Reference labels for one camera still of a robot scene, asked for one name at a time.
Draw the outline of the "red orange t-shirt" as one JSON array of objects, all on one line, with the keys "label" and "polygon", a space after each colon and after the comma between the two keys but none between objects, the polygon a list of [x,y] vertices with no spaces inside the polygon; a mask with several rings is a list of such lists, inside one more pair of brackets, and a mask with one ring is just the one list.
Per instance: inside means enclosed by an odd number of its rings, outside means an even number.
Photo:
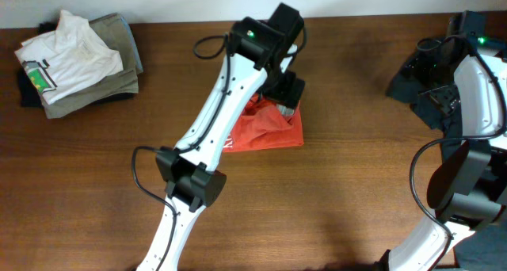
[{"label": "red orange t-shirt", "polygon": [[259,94],[249,99],[223,145],[223,152],[259,151],[304,144],[299,107],[288,115]]}]

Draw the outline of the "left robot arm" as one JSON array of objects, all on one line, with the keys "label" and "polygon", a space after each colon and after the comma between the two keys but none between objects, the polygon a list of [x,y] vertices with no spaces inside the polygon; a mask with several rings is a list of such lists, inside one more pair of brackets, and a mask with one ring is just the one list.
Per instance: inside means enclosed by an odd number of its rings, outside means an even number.
[{"label": "left robot arm", "polygon": [[165,195],[147,195],[163,206],[158,229],[145,258],[135,271],[177,269],[191,230],[210,207],[227,177],[217,170],[223,146],[251,97],[259,94],[287,109],[295,109],[305,82],[288,68],[303,50],[296,44],[307,30],[298,10],[280,3],[271,17],[245,17],[218,35],[221,66],[198,117],[174,147],[146,147],[154,153]]}]

